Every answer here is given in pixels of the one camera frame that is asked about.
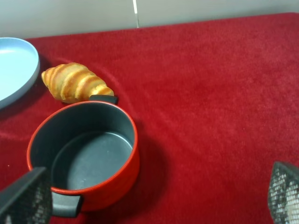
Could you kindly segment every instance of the black nonstick coating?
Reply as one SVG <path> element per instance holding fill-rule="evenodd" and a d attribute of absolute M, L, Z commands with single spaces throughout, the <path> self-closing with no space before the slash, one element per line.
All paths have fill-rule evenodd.
<path fill-rule="evenodd" d="M 88 102 L 48 119 L 30 151 L 33 167 L 51 170 L 52 186 L 84 189 L 113 176 L 127 161 L 135 141 L 133 124 L 118 107 Z"/>
<path fill-rule="evenodd" d="M 113 176 L 127 161 L 132 146 L 116 133 L 91 132 L 67 143 L 52 167 L 52 180 L 61 189 L 84 189 Z"/>

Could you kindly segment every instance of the pastry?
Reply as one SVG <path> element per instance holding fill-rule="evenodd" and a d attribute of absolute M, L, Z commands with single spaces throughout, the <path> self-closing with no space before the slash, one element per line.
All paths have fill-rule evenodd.
<path fill-rule="evenodd" d="M 42 80 L 53 97 L 65 103 L 86 101 L 97 94 L 114 95 L 104 80 L 79 63 L 49 68 L 42 73 Z"/>

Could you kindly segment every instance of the black pot handle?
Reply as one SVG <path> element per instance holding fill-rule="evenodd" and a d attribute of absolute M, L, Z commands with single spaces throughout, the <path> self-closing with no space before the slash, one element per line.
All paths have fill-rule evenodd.
<path fill-rule="evenodd" d="M 112 104 L 118 103 L 118 97 L 109 95 L 92 95 L 89 100 L 105 101 Z"/>
<path fill-rule="evenodd" d="M 77 217 L 81 210 L 83 197 L 81 195 L 61 195 L 52 192 L 53 211 L 52 215 L 60 217 Z"/>

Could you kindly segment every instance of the white wall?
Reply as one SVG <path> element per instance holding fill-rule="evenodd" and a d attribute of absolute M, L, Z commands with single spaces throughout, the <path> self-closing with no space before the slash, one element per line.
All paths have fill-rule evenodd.
<path fill-rule="evenodd" d="M 0 37 L 135 27 L 132 0 L 0 0 Z"/>
<path fill-rule="evenodd" d="M 299 0 L 136 0 L 140 27 L 298 12 Z"/>
<path fill-rule="evenodd" d="M 299 12 L 299 0 L 136 0 L 140 27 Z M 136 28 L 133 0 L 0 0 L 0 37 Z"/>

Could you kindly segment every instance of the red velvet tablecloth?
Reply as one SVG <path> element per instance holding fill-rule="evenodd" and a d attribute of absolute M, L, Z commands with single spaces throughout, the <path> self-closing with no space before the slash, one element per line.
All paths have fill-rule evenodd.
<path fill-rule="evenodd" d="M 273 162 L 299 165 L 299 14 L 29 41 L 42 70 L 78 62 L 103 78 L 139 132 L 131 191 L 51 223 L 272 223 Z M 39 78 L 0 111 L 0 189 L 27 172 L 31 134 L 63 106 Z"/>

